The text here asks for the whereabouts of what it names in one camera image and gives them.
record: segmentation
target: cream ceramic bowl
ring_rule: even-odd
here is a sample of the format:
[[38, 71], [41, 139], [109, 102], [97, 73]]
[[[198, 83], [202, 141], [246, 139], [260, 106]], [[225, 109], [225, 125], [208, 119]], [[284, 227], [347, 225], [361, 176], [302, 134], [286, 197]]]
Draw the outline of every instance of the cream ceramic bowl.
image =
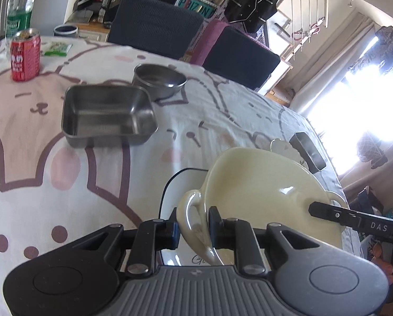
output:
[[[183, 238], [211, 265], [230, 265], [227, 250], [212, 248], [207, 212], [216, 206], [223, 219], [248, 221], [254, 228], [282, 223], [304, 234], [342, 248], [345, 227], [312, 217], [312, 202], [337, 201], [348, 208], [341, 196], [325, 191], [318, 180], [298, 163], [265, 150], [236, 147], [225, 151], [208, 172], [200, 190], [188, 191], [177, 208]], [[189, 208], [196, 207], [201, 224], [192, 225]]]

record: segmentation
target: square metal container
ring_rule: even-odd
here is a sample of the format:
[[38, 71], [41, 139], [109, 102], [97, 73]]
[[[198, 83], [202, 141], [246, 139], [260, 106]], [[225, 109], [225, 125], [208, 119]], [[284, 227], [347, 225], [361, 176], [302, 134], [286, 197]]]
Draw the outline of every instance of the square metal container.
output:
[[62, 131], [72, 147], [143, 144], [157, 129], [150, 97], [141, 87], [74, 85], [65, 93]]
[[290, 139], [290, 144], [299, 151], [311, 173], [315, 174], [326, 167], [325, 160], [322, 158], [311, 138], [309, 138], [309, 135], [305, 132], [295, 133]]

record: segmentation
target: chair back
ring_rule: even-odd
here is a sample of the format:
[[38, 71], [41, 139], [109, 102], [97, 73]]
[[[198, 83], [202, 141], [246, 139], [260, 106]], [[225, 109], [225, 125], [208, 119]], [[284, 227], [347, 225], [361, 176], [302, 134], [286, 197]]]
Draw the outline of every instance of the chair back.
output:
[[202, 66], [212, 73], [257, 90], [267, 81], [278, 64], [278, 55], [227, 26]]
[[122, 0], [107, 41], [180, 59], [203, 16], [159, 0]]

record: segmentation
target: tablecloth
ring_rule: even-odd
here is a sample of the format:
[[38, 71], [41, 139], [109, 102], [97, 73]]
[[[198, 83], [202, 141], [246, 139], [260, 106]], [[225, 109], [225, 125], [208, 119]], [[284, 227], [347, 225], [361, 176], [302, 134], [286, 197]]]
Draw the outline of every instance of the tablecloth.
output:
[[[164, 186], [181, 169], [209, 169], [228, 148], [268, 149], [296, 131], [327, 158], [304, 118], [242, 85], [131, 47], [69, 41], [66, 58], [42, 57], [40, 75], [23, 83], [12, 81], [0, 43], [0, 316], [9, 315], [2, 284], [14, 267], [108, 224], [128, 229], [157, 218]], [[181, 93], [153, 104], [158, 131], [140, 146], [71, 148], [60, 126], [65, 90], [129, 83], [140, 63], [188, 77]], [[326, 163], [316, 178], [343, 195]], [[357, 234], [346, 229], [342, 237], [344, 249], [360, 255]]]

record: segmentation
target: red soda can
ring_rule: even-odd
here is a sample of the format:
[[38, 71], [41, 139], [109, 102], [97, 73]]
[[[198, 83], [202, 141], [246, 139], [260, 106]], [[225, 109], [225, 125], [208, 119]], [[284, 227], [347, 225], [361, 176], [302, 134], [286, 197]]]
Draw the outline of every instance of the red soda can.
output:
[[12, 79], [25, 82], [38, 76], [40, 71], [40, 32], [29, 28], [15, 34], [11, 41]]

